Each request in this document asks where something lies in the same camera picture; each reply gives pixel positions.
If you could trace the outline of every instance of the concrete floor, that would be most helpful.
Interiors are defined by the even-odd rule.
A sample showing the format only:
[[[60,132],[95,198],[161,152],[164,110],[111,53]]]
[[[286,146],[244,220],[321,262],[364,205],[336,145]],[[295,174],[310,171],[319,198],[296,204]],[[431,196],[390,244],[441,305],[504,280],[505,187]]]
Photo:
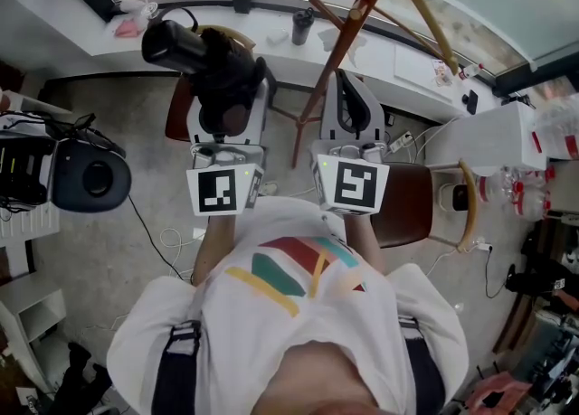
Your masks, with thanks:
[[[173,78],[79,80],[57,91],[52,99],[58,104],[68,102],[78,116],[94,112],[95,127],[127,150],[133,175],[132,198],[157,246],[169,260],[175,258],[176,250],[158,242],[165,227],[179,230],[185,242],[191,240],[194,228],[206,225],[203,218],[193,216],[191,208],[185,178],[185,170],[191,167],[190,145],[170,140],[164,134],[175,83]],[[303,92],[280,90],[274,104],[300,111],[307,98]],[[422,122],[397,116],[388,131],[396,139],[406,130],[418,135],[426,128]],[[299,165],[292,171],[294,136],[295,128],[289,119],[268,112],[262,140],[268,148],[266,181],[276,180],[281,195],[313,187],[307,145],[318,136],[318,125],[306,127]],[[389,158],[407,162],[409,156],[402,149]],[[446,178],[437,176],[435,181]],[[315,193],[301,197],[314,201]],[[432,233],[458,240],[465,220],[464,214],[446,213],[435,205]],[[489,262],[490,294],[500,288],[511,263],[520,267],[518,250],[528,229],[527,223],[507,211],[481,208],[477,236],[494,247]],[[175,234],[168,233],[166,242],[176,243]],[[67,307],[63,332],[85,345],[99,363],[105,363],[113,336],[109,328],[115,318],[131,309],[151,279],[169,272],[151,247],[129,202],[103,214],[63,212],[61,231],[34,241],[33,245],[37,268],[62,287]],[[193,267],[198,245],[196,241],[183,247],[176,264],[179,270]],[[447,246],[425,240],[384,250],[384,256],[394,266],[415,262],[427,272],[436,258],[448,250]],[[441,259],[431,274],[432,283],[442,295],[452,305],[460,305],[460,320],[469,343],[470,375],[476,365],[485,367],[494,359],[491,348],[515,298],[505,290],[495,299],[486,298],[486,259],[486,252],[476,250],[454,254]],[[110,392],[114,402],[118,395]],[[122,401],[116,403],[121,410],[126,407]]]

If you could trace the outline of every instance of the plastic bottle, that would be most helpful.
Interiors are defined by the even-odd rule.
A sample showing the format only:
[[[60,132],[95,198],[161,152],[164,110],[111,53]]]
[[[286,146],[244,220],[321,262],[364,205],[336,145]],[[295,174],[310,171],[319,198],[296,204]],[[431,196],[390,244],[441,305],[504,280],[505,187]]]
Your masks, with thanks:
[[[529,222],[538,222],[545,218],[551,209],[549,192],[539,188],[529,188],[517,196],[514,204],[515,213]]]
[[[479,64],[470,64],[469,66],[467,66],[464,70],[462,70],[461,72],[459,72],[459,77],[463,80],[468,79],[468,78],[472,78],[474,76],[477,76],[478,74],[480,74],[480,72],[484,69],[484,66],[482,66],[482,63]]]
[[[532,138],[539,153],[558,159],[579,159],[579,95],[562,101],[536,120]]]
[[[509,168],[503,168],[490,177],[477,178],[477,195],[484,203],[513,203],[524,189],[523,183],[518,181],[518,174]]]
[[[550,165],[545,171],[518,170],[520,180],[525,187],[545,188],[546,185],[555,179],[555,167]]]

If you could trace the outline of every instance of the speaker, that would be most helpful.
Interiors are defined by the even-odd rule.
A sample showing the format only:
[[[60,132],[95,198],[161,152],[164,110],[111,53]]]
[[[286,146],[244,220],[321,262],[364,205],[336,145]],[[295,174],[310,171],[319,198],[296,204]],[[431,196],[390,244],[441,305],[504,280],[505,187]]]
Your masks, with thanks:
[[[130,169],[117,153],[74,139],[56,147],[51,189],[56,207],[74,212],[110,211],[127,199],[130,186]]]

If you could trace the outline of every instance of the window frame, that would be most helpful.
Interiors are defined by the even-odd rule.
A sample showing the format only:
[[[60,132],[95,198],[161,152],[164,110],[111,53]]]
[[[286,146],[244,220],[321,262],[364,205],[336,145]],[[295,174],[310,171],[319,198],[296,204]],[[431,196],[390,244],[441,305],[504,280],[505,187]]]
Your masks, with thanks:
[[[206,6],[219,5],[231,6],[236,13],[248,14],[252,8],[261,8],[278,12],[295,13],[298,10],[310,6],[308,0],[149,0],[157,2],[159,7],[170,5],[181,6]],[[92,10],[105,22],[110,21],[113,16],[120,14],[119,0],[84,0]],[[338,17],[345,19],[348,9],[338,5],[327,4]],[[316,17],[323,16],[316,12]],[[403,31],[399,26],[374,16],[368,17],[364,29],[370,33],[382,35],[388,39],[404,43],[421,52],[428,53],[412,36]],[[440,50],[438,43],[424,37],[434,48]],[[473,63],[473,60],[463,56],[459,52],[454,52],[459,65],[464,68]],[[574,75],[579,70],[579,53],[567,54],[561,58],[550,61],[542,65],[538,70],[533,71],[529,63],[523,63],[498,74],[492,74],[484,70],[477,79],[491,87],[496,97],[506,97],[528,87],[532,87],[546,80],[555,79],[562,75]]]

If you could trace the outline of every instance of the black suspender strap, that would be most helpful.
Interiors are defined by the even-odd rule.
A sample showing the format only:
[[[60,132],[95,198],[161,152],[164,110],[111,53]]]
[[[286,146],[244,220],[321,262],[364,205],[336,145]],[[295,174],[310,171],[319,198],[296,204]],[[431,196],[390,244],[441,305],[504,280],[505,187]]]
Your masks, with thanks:
[[[416,386],[416,415],[436,415],[444,406],[446,391],[415,318],[399,316]]]
[[[200,341],[199,320],[187,320],[171,330],[157,372],[152,415],[195,415]]]

